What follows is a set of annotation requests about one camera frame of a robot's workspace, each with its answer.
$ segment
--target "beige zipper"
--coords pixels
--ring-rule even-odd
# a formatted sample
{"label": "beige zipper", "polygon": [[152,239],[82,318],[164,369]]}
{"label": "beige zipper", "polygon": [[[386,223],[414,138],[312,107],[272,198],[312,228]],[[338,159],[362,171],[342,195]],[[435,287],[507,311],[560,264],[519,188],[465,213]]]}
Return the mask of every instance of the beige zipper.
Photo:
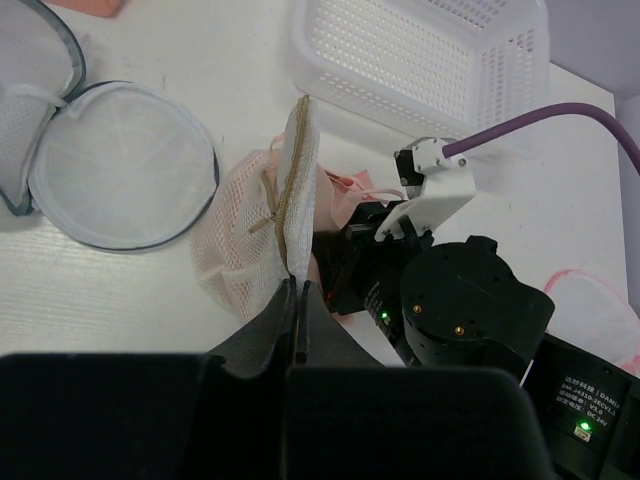
{"label": "beige zipper", "polygon": [[309,95],[305,95],[298,100],[296,115],[296,138],[293,145],[293,158],[291,160],[291,171],[287,175],[284,189],[280,195],[280,204],[276,211],[276,240],[278,241],[278,250],[280,250],[280,259],[284,264],[289,275],[289,265],[287,262],[287,244],[284,237],[284,224],[287,219],[287,212],[289,211],[289,203],[291,202],[291,195],[293,194],[293,187],[297,180],[298,170],[300,169],[300,155],[302,153],[302,146],[304,145],[305,135],[307,130],[307,116],[309,113]]}

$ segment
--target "round mesh bag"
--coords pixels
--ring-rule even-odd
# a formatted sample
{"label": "round mesh bag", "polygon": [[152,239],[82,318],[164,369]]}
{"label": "round mesh bag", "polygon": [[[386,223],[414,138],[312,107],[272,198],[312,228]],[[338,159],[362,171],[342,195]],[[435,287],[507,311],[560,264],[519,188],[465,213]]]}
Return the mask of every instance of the round mesh bag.
{"label": "round mesh bag", "polygon": [[289,116],[279,161],[270,150],[251,152],[221,182],[193,231],[198,282],[245,322],[289,275],[302,292],[311,258],[318,142],[314,105],[305,96]]}

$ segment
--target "basket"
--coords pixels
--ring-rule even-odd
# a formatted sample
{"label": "basket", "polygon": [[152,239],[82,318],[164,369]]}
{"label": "basket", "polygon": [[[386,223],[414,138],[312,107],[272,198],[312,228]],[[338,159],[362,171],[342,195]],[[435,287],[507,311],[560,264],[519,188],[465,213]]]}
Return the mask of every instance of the basket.
{"label": "basket", "polygon": [[[296,85],[412,137],[460,139],[543,104],[543,0],[297,0]],[[531,157],[524,129],[481,154]]]}

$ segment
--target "white mesh bag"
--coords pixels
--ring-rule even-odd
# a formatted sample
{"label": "white mesh bag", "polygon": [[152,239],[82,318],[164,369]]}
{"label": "white mesh bag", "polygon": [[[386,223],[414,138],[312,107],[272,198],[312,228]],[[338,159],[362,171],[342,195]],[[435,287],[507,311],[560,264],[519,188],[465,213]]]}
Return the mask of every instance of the white mesh bag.
{"label": "white mesh bag", "polygon": [[37,0],[0,1],[0,197],[13,213],[28,213],[37,139],[84,75],[80,47],[53,12]]}
{"label": "white mesh bag", "polygon": [[319,142],[314,109],[306,96],[291,112],[275,182],[270,151],[251,152],[221,182],[193,232],[200,285],[245,322],[282,279],[294,275],[300,294],[307,278]]}

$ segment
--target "white mesh fabric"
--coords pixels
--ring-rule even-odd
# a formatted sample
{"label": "white mesh fabric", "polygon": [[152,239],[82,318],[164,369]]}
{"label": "white mesh fabric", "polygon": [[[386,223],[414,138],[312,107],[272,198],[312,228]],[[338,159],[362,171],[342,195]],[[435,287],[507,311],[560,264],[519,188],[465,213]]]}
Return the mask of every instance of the white mesh fabric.
{"label": "white mesh fabric", "polygon": [[[297,108],[285,130],[277,185],[287,178],[293,163],[296,120]],[[313,234],[318,145],[313,108],[304,123],[304,133],[306,140],[300,149],[302,155],[284,222],[287,261],[290,272],[298,279],[299,293],[307,278]],[[198,282],[216,302],[244,322],[264,309],[280,281],[289,275],[280,258],[275,222],[264,223],[272,212],[260,176],[274,163],[268,150],[254,151],[242,160],[221,182],[211,207],[193,230],[192,256]],[[282,193],[279,188],[276,190],[277,194]],[[250,233],[261,222],[262,228]]]}
{"label": "white mesh fabric", "polygon": [[59,95],[72,77],[72,59],[56,31],[20,1],[0,1],[0,190],[14,206],[23,201],[28,161],[54,109],[8,93],[13,85],[28,84]]}

